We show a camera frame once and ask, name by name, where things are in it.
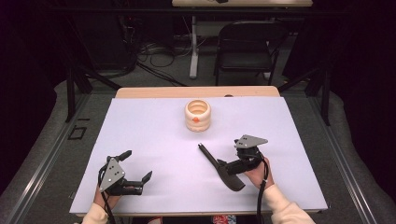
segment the black curtain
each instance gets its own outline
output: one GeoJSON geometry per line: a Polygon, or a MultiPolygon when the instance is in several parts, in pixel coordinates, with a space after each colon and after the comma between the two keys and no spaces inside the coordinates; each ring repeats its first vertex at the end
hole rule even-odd
{"type": "Polygon", "coordinates": [[[349,30],[333,61],[331,90],[344,101],[357,152],[378,185],[396,201],[396,160],[392,109],[396,97],[396,6],[391,1],[316,0],[313,7],[351,12],[343,20],[307,20],[295,42],[284,76],[297,77],[318,66],[334,49],[339,32],[349,30]]]}
{"type": "Polygon", "coordinates": [[[55,41],[34,1],[0,4],[1,193],[16,174],[56,102],[65,79],[55,41]]]}

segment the silver metal bracket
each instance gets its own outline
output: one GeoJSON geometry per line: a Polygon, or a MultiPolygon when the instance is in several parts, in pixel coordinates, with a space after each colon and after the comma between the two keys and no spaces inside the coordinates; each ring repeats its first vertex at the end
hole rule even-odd
{"type": "Polygon", "coordinates": [[[259,137],[254,137],[250,136],[247,134],[244,134],[236,143],[235,147],[238,148],[250,148],[250,147],[256,147],[261,144],[267,143],[267,139],[259,138],[259,137]]]}
{"type": "Polygon", "coordinates": [[[125,172],[122,170],[119,163],[114,158],[111,158],[108,162],[105,176],[103,177],[99,190],[101,192],[105,191],[124,177],[125,172]]]}

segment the table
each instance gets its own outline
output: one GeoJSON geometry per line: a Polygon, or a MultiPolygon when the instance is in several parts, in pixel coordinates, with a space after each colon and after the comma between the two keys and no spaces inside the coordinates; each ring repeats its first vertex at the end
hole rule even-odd
{"type": "MultiPolygon", "coordinates": [[[[311,7],[311,0],[229,0],[219,4],[208,0],[173,0],[174,7],[311,7]]],[[[198,48],[197,48],[197,20],[192,16],[191,22],[192,54],[190,78],[197,78],[198,48]]]]}
{"type": "MultiPolygon", "coordinates": [[[[228,189],[197,146],[203,143],[215,158],[234,161],[233,140],[244,131],[269,139],[265,149],[259,148],[271,159],[276,182],[291,200],[307,212],[327,209],[290,112],[275,87],[159,87],[119,89],[70,213],[88,212],[106,156],[131,149],[132,156],[120,162],[125,178],[140,180],[151,170],[153,174],[141,196],[122,197],[113,210],[116,216],[255,214],[258,190],[244,175],[238,175],[246,184],[241,191],[228,189]],[[184,105],[191,98],[206,99],[212,106],[212,124],[205,132],[191,132],[184,125],[184,105]],[[250,118],[258,119],[246,122],[250,118]]],[[[269,211],[265,203],[262,211],[269,211]]]]}

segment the white tabletop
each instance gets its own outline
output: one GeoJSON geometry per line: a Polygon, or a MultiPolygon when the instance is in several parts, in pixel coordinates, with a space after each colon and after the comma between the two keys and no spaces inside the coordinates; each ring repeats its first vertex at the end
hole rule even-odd
{"type": "Polygon", "coordinates": [[[173,0],[174,7],[311,7],[311,0],[173,0]]]}
{"type": "MultiPolygon", "coordinates": [[[[132,150],[120,162],[129,181],[152,171],[141,196],[123,196],[113,209],[127,216],[200,216],[254,214],[258,190],[243,174],[246,186],[228,189],[198,148],[203,143],[216,159],[238,158],[233,140],[243,134],[268,139],[259,149],[271,161],[276,183],[306,211],[327,209],[283,97],[208,97],[212,122],[194,133],[184,123],[191,98],[113,99],[92,150],[70,213],[85,215],[92,203],[99,169],[107,156],[132,150]]],[[[268,211],[262,202],[262,211],[268,211]]]]}

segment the table leg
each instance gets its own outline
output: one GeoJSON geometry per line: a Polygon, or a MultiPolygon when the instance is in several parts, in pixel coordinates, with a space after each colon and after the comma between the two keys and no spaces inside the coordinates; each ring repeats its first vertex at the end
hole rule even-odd
{"type": "Polygon", "coordinates": [[[196,33],[196,18],[192,16],[191,22],[191,37],[192,37],[192,55],[191,55],[191,67],[190,67],[190,78],[197,78],[198,69],[198,48],[197,48],[197,33],[196,33]]]}

